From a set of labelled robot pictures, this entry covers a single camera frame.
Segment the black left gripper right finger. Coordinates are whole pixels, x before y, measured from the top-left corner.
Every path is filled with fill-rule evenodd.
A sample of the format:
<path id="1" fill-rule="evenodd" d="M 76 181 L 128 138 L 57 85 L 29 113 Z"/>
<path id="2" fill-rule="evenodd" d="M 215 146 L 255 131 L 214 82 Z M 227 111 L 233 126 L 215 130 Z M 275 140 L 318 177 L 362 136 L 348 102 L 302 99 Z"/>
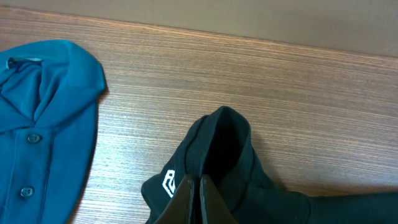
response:
<path id="1" fill-rule="evenodd" d="M 238 224 L 209 175 L 200 181 L 200 203 L 203 224 Z"/>

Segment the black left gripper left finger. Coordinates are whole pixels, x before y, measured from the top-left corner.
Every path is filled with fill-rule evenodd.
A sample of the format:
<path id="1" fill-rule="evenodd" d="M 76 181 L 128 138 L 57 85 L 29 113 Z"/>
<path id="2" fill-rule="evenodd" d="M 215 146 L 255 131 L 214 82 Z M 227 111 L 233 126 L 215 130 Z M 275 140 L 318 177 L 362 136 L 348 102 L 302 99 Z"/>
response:
<path id="1" fill-rule="evenodd" d="M 194 194 L 195 183 L 186 174 L 155 224 L 191 224 Z"/>

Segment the black polo shirt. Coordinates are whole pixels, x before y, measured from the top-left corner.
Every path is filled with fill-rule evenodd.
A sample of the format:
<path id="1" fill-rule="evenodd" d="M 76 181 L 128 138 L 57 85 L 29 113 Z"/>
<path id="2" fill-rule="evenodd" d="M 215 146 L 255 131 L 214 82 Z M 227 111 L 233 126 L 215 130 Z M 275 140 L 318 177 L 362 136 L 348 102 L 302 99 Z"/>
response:
<path id="1" fill-rule="evenodd" d="M 143 183 L 149 223 L 161 216 L 185 175 L 195 190 L 209 175 L 239 223 L 397 222 L 396 192 L 310 197 L 276 185 L 252 146 L 249 123 L 227 106 L 194 122 L 162 171 Z"/>

